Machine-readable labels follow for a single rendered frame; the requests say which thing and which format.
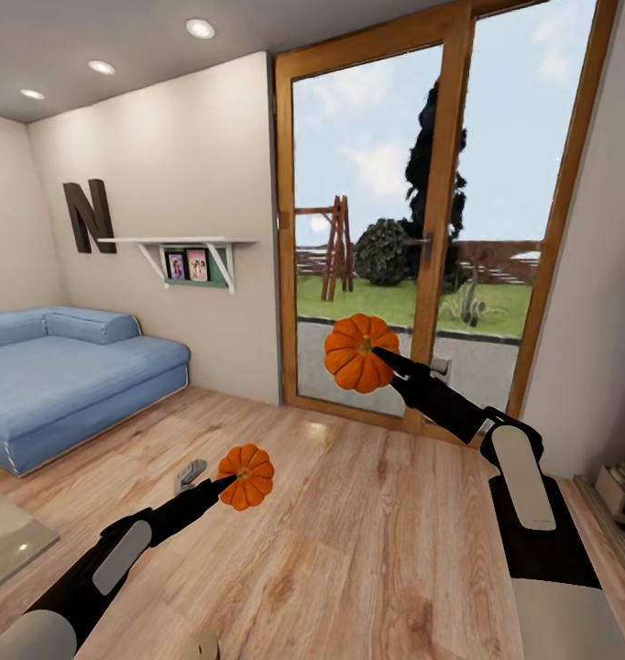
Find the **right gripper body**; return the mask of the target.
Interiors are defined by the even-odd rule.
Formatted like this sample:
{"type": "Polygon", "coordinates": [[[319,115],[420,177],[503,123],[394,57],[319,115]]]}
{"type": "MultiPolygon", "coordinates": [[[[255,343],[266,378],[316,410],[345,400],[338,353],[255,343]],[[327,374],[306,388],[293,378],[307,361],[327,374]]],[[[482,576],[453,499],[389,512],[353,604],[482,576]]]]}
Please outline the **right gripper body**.
{"type": "Polygon", "coordinates": [[[404,374],[401,377],[406,379],[403,399],[408,407],[416,408],[431,421],[445,427],[464,396],[431,377],[430,371],[431,368],[419,362],[419,367],[413,374],[404,374]]]}

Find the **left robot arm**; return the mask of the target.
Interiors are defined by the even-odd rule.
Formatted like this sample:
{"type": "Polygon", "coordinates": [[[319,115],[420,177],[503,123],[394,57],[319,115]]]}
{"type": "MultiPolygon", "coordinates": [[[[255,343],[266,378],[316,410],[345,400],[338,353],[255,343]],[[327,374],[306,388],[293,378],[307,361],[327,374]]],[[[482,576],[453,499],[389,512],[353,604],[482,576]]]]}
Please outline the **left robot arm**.
{"type": "Polygon", "coordinates": [[[188,462],[174,476],[174,499],[125,516],[0,637],[0,660],[73,660],[148,547],[194,523],[220,500],[236,475],[192,482],[207,461],[188,462]]]}

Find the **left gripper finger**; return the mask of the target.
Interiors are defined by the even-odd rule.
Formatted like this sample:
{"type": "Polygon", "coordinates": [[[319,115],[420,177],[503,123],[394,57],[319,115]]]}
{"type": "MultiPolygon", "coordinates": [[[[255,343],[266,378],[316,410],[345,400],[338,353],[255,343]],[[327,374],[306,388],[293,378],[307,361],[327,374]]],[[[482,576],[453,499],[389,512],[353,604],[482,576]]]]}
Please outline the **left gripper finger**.
{"type": "Polygon", "coordinates": [[[230,486],[236,480],[237,480],[236,475],[232,475],[230,477],[221,478],[219,480],[216,480],[213,483],[216,494],[220,495],[221,492],[223,492],[228,486],[230,486]]]}

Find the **pillar candle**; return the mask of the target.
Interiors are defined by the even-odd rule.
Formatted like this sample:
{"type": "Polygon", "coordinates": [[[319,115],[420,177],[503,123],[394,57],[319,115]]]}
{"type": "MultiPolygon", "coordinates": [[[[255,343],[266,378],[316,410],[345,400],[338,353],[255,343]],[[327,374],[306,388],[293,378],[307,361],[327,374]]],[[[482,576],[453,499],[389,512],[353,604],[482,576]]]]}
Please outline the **pillar candle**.
{"type": "Polygon", "coordinates": [[[217,637],[208,632],[194,637],[183,660],[221,660],[217,637]]]}

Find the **pumpkin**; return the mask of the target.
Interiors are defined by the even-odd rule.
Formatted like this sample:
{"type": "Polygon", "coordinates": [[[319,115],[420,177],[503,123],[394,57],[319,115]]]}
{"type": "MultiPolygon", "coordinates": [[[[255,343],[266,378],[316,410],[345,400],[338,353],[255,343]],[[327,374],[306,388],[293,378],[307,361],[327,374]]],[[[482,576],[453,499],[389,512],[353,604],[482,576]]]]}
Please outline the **pumpkin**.
{"type": "Polygon", "coordinates": [[[357,313],[334,325],[333,334],[325,340],[324,364],[343,390],[371,393],[386,388],[395,375],[372,349],[382,347],[400,355],[399,346],[398,336],[384,320],[357,313]]]}
{"type": "Polygon", "coordinates": [[[234,447],[220,460],[218,471],[217,480],[237,476],[219,496],[238,512],[257,507],[273,490],[274,469],[269,454],[256,445],[234,447]]]}

